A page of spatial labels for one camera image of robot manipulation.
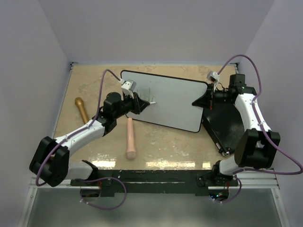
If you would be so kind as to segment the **white whiteboard black frame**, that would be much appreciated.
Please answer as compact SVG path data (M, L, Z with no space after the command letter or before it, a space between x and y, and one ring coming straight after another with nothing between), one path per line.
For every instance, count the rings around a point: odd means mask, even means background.
M136 83L134 91L143 100L156 102L141 114L128 113L134 120L197 133L203 108L192 106L207 89L207 83L193 79L124 70L121 78Z

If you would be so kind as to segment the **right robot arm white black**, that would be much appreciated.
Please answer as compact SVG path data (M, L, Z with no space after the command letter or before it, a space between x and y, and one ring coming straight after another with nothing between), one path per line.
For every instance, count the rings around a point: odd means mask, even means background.
M230 76L228 88L218 90L220 76L209 72L206 92L192 105L203 108L202 125L226 159L213 166L211 181L217 186L228 180L228 175L244 168L270 168L280 135L266 124L256 100L256 90L245 83L245 75Z

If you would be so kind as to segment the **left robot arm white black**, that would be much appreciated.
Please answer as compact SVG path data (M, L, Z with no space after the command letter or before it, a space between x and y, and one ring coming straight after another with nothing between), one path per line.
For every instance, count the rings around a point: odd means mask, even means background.
M129 112L140 114L151 103L132 96L109 93L94 118L80 128L55 139L41 139L29 169L36 175L36 185L58 186L63 180L82 180L86 185L98 181L97 167L89 161L70 162L70 157L90 142L109 134L117 119Z

